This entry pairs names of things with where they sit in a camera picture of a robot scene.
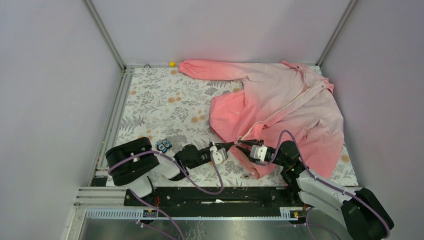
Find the pink zip-up jacket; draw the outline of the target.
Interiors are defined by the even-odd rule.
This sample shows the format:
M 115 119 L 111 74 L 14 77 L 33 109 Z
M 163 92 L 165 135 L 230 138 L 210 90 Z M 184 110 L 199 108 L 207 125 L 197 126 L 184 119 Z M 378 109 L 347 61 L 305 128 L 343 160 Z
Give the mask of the pink zip-up jacket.
M 212 98 L 209 124 L 225 142 L 262 139 L 277 148 L 295 137 L 309 168 L 329 178 L 342 154 L 344 118 L 329 80 L 301 63 L 235 63 L 189 59 L 179 71 L 208 81 L 240 80 L 243 88 Z

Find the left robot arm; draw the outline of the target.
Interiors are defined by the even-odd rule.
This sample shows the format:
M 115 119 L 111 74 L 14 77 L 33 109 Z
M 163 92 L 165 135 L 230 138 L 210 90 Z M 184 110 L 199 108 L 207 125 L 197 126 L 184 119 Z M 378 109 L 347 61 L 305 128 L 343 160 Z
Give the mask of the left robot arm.
M 188 144 L 174 156 L 166 152 L 172 147 L 164 139 L 153 147 L 147 137 L 142 137 L 109 149 L 105 158 L 108 175 L 116 186 L 125 186 L 144 206 L 155 200 L 154 187 L 148 173 L 158 173 L 170 181 L 189 178 L 189 170 L 211 163 L 214 168 L 228 159 L 228 151 L 234 142 L 214 143 L 198 149 Z

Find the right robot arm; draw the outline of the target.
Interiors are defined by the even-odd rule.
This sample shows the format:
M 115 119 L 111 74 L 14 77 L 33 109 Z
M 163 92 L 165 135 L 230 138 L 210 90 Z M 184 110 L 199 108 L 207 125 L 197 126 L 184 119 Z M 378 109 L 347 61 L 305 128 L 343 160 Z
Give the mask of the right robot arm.
M 388 238 L 394 222 L 376 195 L 365 187 L 351 188 L 334 183 L 303 162 L 297 143 L 282 142 L 278 148 L 263 140 L 238 140 L 236 147 L 256 165 L 276 164 L 287 184 L 287 201 L 314 207 L 343 225 L 354 240 Z

